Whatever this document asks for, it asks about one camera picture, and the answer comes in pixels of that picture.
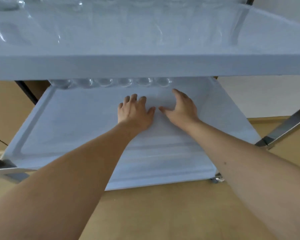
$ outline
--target right hand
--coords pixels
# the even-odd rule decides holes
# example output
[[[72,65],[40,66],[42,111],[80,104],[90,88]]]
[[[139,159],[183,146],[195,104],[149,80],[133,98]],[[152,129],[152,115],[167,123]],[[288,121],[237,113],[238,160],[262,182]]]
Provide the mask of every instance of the right hand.
[[[187,132],[189,126],[200,121],[197,115],[197,107],[192,99],[185,93],[177,89],[172,89],[172,92],[176,96],[176,106],[174,110],[167,109],[163,106],[160,106],[159,110],[165,114],[174,125]]]

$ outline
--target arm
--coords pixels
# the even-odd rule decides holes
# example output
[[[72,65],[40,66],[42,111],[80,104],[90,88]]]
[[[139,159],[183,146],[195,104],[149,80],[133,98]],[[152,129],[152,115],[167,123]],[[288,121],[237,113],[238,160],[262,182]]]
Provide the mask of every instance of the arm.
[[[153,120],[146,97],[128,96],[118,124],[59,157],[0,200],[0,240],[79,239],[128,143]]]
[[[169,120],[204,149],[236,195],[279,239],[300,239],[300,168],[200,121],[192,100],[173,90]]]

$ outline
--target wooden floor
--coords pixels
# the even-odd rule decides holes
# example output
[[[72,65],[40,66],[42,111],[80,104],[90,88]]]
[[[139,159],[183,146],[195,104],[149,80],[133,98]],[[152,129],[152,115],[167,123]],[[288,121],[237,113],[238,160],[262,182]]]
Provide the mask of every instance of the wooden floor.
[[[252,124],[264,136],[280,122]],[[300,130],[272,152],[300,165]],[[12,187],[0,179],[0,197]],[[227,183],[204,180],[105,192],[80,238],[92,239],[275,238]]]

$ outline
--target white wall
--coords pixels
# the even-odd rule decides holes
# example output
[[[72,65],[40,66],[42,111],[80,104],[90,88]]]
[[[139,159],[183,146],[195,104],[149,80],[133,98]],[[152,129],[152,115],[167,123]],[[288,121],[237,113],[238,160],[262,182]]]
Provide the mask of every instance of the white wall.
[[[300,0],[255,0],[254,6],[300,23]],[[300,109],[300,76],[218,80],[247,118],[289,116]]]

